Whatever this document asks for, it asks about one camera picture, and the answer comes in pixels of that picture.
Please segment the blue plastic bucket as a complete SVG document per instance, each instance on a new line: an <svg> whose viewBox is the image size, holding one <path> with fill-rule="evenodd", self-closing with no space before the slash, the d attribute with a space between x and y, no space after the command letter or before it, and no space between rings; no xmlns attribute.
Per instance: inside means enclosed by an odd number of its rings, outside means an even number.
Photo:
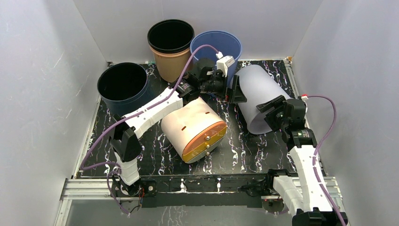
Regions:
<svg viewBox="0 0 399 226"><path fill-rule="evenodd" d="M238 59L242 52L240 40L233 34L225 31L206 31L194 37L190 44L190 51L193 52L197 47L206 44L213 46L218 51L222 52L224 56L234 57L234 64L229 66L227 73L228 86L230 86L237 68Z"/></svg>

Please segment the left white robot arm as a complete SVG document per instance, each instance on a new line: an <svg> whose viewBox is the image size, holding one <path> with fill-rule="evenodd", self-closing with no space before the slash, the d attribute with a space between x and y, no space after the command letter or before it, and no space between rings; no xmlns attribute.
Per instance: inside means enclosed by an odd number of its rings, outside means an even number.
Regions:
<svg viewBox="0 0 399 226"><path fill-rule="evenodd" d="M140 192L137 157L142 149L139 139L153 125L161 124L162 131L185 163L200 160L222 141L227 124L201 94L214 95L232 104L246 102L239 77L228 76L235 69L236 60L232 56L217 61L202 58L152 101L116 120L109 141L120 167L122 190L127 195L135 196Z"/></svg>

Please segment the large grey container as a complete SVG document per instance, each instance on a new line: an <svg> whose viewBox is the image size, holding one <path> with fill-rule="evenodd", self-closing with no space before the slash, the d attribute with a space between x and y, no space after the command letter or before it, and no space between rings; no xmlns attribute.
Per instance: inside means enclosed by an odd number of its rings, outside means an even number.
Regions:
<svg viewBox="0 0 399 226"><path fill-rule="evenodd" d="M272 129L264 120L257 105L264 104L283 95L290 96L277 82L259 65L248 65L236 72L239 76L240 88L247 98L247 102L239 103L239 109L247 123L247 130L255 135L271 132Z"/></svg>

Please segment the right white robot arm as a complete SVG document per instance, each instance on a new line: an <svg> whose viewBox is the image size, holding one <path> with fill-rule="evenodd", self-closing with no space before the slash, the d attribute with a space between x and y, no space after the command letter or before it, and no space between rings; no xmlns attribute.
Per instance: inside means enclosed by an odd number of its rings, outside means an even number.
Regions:
<svg viewBox="0 0 399 226"><path fill-rule="evenodd" d="M298 190L288 171L269 170L265 190L282 198L294 226L346 226L347 215L338 208L327 190L318 162L319 150L336 123L336 106L327 98L333 109L333 121L324 137L317 141L314 132L305 125L309 98L309 95L302 95L286 99L280 95L257 105L272 131L281 131L301 186Z"/></svg>

